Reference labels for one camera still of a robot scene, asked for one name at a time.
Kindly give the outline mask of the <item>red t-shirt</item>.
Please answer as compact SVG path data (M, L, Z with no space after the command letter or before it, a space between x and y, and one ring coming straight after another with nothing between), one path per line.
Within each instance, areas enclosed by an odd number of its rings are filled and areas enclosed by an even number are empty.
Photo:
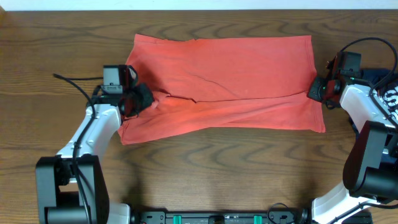
M174 41L137 34L126 63L154 102L119 128L124 145L206 128L325 132L307 93L316 77L312 38Z

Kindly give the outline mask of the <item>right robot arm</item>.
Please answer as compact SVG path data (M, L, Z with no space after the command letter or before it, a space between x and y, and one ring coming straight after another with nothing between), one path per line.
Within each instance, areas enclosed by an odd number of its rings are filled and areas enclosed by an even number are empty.
M369 208L397 208L397 123L360 79L316 77L308 97L337 103L350 116L359 136L345 162L343 180L312 201L308 222L343 223Z

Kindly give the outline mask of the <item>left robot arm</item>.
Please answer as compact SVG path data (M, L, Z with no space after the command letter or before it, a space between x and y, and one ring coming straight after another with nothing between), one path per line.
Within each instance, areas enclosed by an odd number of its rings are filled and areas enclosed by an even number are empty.
M135 116L154 102L149 87L141 83L123 94L94 92L86 115L71 140L52 157L35 166L39 222L130 223L125 203L109 200L101 160L123 116Z

